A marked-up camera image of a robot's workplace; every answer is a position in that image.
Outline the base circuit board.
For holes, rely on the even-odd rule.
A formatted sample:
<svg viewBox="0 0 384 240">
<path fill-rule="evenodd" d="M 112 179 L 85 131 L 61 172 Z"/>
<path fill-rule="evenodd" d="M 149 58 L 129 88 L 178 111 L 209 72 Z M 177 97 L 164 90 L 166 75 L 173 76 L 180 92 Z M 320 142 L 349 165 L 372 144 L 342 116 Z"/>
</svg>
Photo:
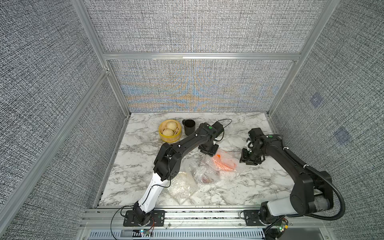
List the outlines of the base circuit board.
<svg viewBox="0 0 384 240">
<path fill-rule="evenodd" d="M 140 230 L 139 233 L 141 234 L 141 236 L 150 236 L 151 235 L 150 230 Z"/>
<path fill-rule="evenodd" d="M 277 234 L 278 234 L 277 238 L 280 238 L 287 229 L 288 229 L 288 225 L 283 223 L 279 227 L 277 227 Z"/>
</svg>

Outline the steamed bun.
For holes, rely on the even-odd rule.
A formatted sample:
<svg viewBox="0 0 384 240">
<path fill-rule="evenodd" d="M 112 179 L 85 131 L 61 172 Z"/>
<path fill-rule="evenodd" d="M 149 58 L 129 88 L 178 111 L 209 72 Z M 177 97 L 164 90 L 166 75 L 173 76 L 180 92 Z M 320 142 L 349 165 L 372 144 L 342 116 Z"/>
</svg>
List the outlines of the steamed bun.
<svg viewBox="0 0 384 240">
<path fill-rule="evenodd" d="M 163 132 L 162 132 L 162 134 L 163 134 L 164 136 L 171 137 L 171 136 L 174 135 L 174 131 L 171 130 L 171 129 L 164 129 Z"/>
<path fill-rule="evenodd" d="M 169 121 L 167 122 L 166 128 L 175 131 L 178 128 L 178 124 L 174 121 Z"/>
</svg>

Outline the bubble wrap around orange plate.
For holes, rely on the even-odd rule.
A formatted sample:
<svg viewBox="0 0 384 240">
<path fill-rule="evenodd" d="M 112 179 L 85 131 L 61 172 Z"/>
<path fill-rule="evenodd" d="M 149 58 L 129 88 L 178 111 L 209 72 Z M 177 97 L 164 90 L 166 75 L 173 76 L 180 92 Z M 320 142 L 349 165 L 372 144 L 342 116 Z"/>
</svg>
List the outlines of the bubble wrap around orange plate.
<svg viewBox="0 0 384 240">
<path fill-rule="evenodd" d="M 216 154 L 208 160 L 208 163 L 216 171 L 235 172 L 238 167 L 237 160 L 223 150 L 217 150 Z"/>
</svg>

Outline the bubble wrapped white plate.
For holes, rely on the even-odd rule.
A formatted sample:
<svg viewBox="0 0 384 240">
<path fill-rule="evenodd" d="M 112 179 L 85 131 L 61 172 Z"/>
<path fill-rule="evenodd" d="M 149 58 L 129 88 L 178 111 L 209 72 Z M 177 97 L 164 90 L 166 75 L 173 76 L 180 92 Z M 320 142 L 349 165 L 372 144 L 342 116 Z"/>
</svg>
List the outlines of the bubble wrapped white plate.
<svg viewBox="0 0 384 240">
<path fill-rule="evenodd" d="M 199 187 L 190 173 L 179 172 L 179 174 L 171 180 L 168 193 L 181 205 L 196 193 L 198 189 Z"/>
</svg>

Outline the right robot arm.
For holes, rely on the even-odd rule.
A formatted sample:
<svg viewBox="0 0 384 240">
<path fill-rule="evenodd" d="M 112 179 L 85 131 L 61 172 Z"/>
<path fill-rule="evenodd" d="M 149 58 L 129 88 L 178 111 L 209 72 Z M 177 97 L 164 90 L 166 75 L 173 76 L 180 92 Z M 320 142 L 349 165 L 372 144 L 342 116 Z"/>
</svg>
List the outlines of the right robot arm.
<svg viewBox="0 0 384 240">
<path fill-rule="evenodd" d="M 280 135 L 264 134 L 260 128 L 251 129 L 240 163 L 257 166 L 267 157 L 283 168 L 292 179 L 293 187 L 287 197 L 261 204 L 259 219 L 263 224 L 270 226 L 285 216 L 336 221 L 345 215 L 345 200 L 328 172 L 319 171 L 301 160 L 284 144 Z"/>
</svg>

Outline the black cup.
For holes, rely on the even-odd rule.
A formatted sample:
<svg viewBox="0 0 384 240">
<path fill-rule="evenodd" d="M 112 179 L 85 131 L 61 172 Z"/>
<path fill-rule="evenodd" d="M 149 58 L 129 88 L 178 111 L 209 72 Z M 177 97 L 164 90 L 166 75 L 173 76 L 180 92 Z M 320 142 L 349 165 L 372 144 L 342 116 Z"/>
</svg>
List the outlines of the black cup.
<svg viewBox="0 0 384 240">
<path fill-rule="evenodd" d="M 195 132 L 196 122 L 192 119 L 184 119 L 182 121 L 186 136 L 190 136 Z"/>
</svg>

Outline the left base circuit board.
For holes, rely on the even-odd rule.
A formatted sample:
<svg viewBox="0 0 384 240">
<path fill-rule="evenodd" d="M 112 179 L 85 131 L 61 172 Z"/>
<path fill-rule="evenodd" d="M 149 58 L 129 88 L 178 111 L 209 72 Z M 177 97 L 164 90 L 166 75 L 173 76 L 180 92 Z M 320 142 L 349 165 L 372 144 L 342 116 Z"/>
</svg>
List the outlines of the left base circuit board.
<svg viewBox="0 0 384 240">
<path fill-rule="evenodd" d="M 150 236 L 151 235 L 150 230 L 140 230 L 139 233 L 141 234 L 141 236 Z"/>
</svg>

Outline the right base circuit board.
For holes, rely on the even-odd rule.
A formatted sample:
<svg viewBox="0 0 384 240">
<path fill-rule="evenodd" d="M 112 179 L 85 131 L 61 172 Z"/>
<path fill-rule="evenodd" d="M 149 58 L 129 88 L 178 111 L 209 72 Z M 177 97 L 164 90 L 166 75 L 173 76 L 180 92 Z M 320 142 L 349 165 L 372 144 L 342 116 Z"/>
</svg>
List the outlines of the right base circuit board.
<svg viewBox="0 0 384 240">
<path fill-rule="evenodd" d="M 278 234 L 277 238 L 280 238 L 287 229 L 288 229 L 288 225 L 283 223 L 279 227 L 277 227 L 277 234 Z"/>
</svg>

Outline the upper steamed bun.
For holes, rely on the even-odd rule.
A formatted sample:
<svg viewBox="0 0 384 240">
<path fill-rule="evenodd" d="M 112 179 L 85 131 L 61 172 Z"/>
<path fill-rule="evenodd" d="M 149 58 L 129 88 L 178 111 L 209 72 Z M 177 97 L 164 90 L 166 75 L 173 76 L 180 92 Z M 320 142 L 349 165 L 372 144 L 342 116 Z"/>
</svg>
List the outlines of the upper steamed bun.
<svg viewBox="0 0 384 240">
<path fill-rule="evenodd" d="M 174 121 L 169 121 L 167 122 L 166 128 L 175 131 L 178 128 L 178 124 Z"/>
</svg>

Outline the bubble wrapped dark red plate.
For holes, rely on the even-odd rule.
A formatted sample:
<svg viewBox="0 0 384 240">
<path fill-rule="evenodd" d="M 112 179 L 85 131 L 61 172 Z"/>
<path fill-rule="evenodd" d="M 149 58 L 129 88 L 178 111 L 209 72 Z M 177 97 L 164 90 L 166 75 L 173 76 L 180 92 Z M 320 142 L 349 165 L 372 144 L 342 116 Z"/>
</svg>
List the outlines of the bubble wrapped dark red plate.
<svg viewBox="0 0 384 240">
<path fill-rule="evenodd" d="M 199 185 L 214 184 L 221 180 L 220 172 L 214 167 L 210 156 L 191 162 L 190 172 Z"/>
</svg>

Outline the yellow bamboo steamer basket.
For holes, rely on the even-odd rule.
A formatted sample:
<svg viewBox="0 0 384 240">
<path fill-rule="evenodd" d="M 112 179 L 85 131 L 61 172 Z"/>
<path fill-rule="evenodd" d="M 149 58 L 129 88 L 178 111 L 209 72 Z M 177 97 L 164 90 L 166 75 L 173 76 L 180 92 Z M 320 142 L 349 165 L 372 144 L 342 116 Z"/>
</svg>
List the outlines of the yellow bamboo steamer basket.
<svg viewBox="0 0 384 240">
<path fill-rule="evenodd" d="M 177 142 L 182 136 L 182 126 L 176 120 L 166 120 L 158 127 L 160 138 L 166 143 Z"/>
</svg>

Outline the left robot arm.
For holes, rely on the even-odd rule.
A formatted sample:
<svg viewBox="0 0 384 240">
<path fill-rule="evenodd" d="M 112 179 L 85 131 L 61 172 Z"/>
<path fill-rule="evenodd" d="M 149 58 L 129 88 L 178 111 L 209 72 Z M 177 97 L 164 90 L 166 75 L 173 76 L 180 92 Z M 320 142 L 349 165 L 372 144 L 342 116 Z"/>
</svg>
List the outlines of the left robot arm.
<svg viewBox="0 0 384 240">
<path fill-rule="evenodd" d="M 134 216 L 139 224 L 144 226 L 151 219 L 151 212 L 156 206 L 156 202 L 164 188 L 171 186 L 171 181 L 175 178 L 181 167 L 182 159 L 195 148 L 201 153 L 213 157 L 219 145 L 215 144 L 216 138 L 224 132 L 221 123 L 215 122 L 213 125 L 202 123 L 189 136 L 183 140 L 169 144 L 164 143 L 154 162 L 152 179 L 143 197 L 134 206 Z"/>
</svg>

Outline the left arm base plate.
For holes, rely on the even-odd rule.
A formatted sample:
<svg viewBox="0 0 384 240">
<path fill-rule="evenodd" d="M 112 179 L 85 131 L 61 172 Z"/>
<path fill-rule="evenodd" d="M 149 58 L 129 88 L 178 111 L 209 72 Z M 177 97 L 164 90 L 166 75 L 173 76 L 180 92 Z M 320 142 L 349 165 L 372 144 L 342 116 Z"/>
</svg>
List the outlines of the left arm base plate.
<svg viewBox="0 0 384 240">
<path fill-rule="evenodd" d="M 124 227 L 162 227 L 165 220 L 165 211 L 151 211 L 150 214 L 136 215 L 135 211 L 126 211 Z"/>
</svg>

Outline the lower steamed bun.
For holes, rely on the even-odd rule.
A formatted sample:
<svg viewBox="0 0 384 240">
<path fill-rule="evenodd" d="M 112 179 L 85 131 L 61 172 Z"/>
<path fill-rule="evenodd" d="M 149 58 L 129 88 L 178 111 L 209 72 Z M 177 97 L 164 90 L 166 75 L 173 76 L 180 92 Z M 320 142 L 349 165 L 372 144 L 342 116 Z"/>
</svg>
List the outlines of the lower steamed bun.
<svg viewBox="0 0 384 240">
<path fill-rule="evenodd" d="M 174 135 L 174 131 L 171 130 L 171 129 L 164 129 L 163 132 L 162 132 L 162 134 L 163 134 L 164 136 L 171 137 L 171 136 Z"/>
</svg>

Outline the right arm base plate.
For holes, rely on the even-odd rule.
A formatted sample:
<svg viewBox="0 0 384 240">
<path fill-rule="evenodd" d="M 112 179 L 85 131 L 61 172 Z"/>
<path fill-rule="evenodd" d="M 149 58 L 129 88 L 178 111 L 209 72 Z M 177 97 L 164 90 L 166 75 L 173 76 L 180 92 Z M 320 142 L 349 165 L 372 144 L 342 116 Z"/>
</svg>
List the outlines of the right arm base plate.
<svg viewBox="0 0 384 240">
<path fill-rule="evenodd" d="M 256 210 L 256 209 L 243 211 L 246 226 L 256 227 L 256 226 L 268 226 L 269 225 L 269 224 L 264 224 L 260 220 L 259 212 L 260 212 L 260 210 Z"/>
</svg>

